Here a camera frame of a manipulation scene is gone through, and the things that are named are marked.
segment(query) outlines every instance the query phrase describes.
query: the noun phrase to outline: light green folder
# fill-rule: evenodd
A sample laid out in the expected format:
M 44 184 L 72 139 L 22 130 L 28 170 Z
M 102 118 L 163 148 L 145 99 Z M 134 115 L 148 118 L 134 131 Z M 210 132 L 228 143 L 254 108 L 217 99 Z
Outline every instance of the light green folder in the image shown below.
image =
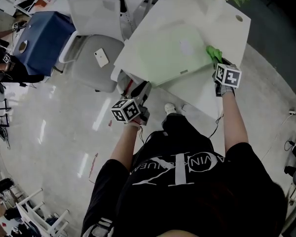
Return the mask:
M 136 44 L 148 80 L 153 86 L 196 71 L 211 63 L 196 27 L 187 24 L 151 31 Z

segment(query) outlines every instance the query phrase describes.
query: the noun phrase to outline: blue fabric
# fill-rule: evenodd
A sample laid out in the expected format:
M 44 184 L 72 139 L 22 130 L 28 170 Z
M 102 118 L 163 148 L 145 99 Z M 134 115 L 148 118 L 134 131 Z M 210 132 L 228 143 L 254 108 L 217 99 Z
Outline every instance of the blue fabric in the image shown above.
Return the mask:
M 29 75 L 50 76 L 60 52 L 75 31 L 69 17 L 55 11 L 37 12 L 28 22 L 14 50 L 14 55 L 25 65 Z M 28 45 L 23 53 L 19 46 Z

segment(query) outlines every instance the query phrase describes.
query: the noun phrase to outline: smartphone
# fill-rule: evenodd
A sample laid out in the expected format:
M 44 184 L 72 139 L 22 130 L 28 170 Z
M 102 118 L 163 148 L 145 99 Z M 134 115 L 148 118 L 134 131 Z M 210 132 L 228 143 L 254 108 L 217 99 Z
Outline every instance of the smartphone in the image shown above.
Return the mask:
M 103 48 L 100 48 L 98 51 L 96 51 L 94 53 L 94 56 L 97 59 L 99 66 L 101 68 L 109 63 L 109 60 L 108 60 L 107 56 L 105 55 Z

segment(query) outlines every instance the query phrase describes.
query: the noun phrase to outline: white shoe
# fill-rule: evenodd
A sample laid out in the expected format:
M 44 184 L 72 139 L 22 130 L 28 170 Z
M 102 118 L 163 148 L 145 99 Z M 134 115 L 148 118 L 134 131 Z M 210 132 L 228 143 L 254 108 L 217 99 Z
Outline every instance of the white shoe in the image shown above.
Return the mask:
M 164 110 L 166 111 L 167 115 L 169 115 L 170 113 L 177 113 L 176 107 L 174 106 L 174 104 L 171 103 L 167 103 L 164 106 Z

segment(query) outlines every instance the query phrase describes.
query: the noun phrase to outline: vase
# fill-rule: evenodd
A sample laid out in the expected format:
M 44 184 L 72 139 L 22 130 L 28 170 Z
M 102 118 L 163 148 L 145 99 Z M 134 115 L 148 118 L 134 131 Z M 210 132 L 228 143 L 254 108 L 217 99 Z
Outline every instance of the vase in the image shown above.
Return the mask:
M 222 9 L 226 4 L 226 0 L 210 0 L 205 14 L 208 23 L 215 22 L 222 14 Z

